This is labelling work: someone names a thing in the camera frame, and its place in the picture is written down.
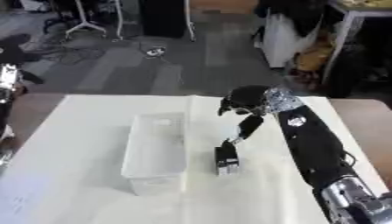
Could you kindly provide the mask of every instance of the white tablecloth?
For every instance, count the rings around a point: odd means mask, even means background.
[[[386,192],[327,99],[303,99],[358,158],[355,168],[375,193]],[[218,117],[219,103],[198,96],[68,96],[2,176],[1,223],[326,223],[272,116],[239,147],[241,173],[215,176],[214,147],[243,119]],[[120,175],[132,117],[181,111],[189,119],[186,191],[133,195]]]

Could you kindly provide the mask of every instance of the floor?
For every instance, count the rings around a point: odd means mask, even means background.
[[[63,39],[64,30],[53,27],[43,35],[46,14],[19,13],[0,17],[1,36],[28,33],[25,50],[46,47]],[[113,42],[114,30],[107,38],[95,31],[73,35],[66,46],[82,48],[27,63],[24,69],[46,79],[46,84],[31,87],[34,93],[93,95],[225,95],[231,89],[258,84],[275,86],[282,81],[271,72],[260,52],[250,41],[257,28],[252,15],[199,13],[193,16],[197,41],[135,37],[140,27],[126,25],[127,40]],[[162,59],[147,59],[144,51],[153,46],[167,49]]]

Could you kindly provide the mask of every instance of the desk leg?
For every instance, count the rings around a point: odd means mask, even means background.
[[[123,40],[124,17],[120,1],[121,0],[115,0],[115,8],[118,16],[117,37],[118,39]]]
[[[323,75],[323,80],[322,84],[325,85],[326,82],[328,81],[331,69],[333,68],[333,64],[335,60],[338,58],[341,49],[343,48],[345,42],[346,42],[346,37],[348,32],[350,31],[351,25],[355,19],[355,15],[353,12],[349,11],[342,22],[342,25],[340,27],[340,30],[338,32],[338,36],[336,37],[335,40],[335,49],[333,50],[333,53],[331,55],[331,58],[328,60],[325,66],[324,70],[324,75]]]
[[[196,41],[194,23],[191,21],[191,5],[189,4],[189,0],[185,0],[185,19],[186,26],[188,27],[188,31],[191,36],[191,41]]]

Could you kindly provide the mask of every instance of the transparent plastic bin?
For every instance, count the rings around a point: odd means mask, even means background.
[[[183,113],[134,118],[122,175],[136,195],[179,193],[186,169]]]

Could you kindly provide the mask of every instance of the robotic arm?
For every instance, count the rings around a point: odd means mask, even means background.
[[[304,181],[333,224],[392,224],[392,194],[377,198],[355,172],[355,157],[326,124],[283,87],[240,87],[226,96],[218,114],[233,110],[249,114],[240,123],[238,137],[215,149],[218,174],[236,172],[240,161],[235,146],[246,140],[271,113],[282,128],[290,154]]]

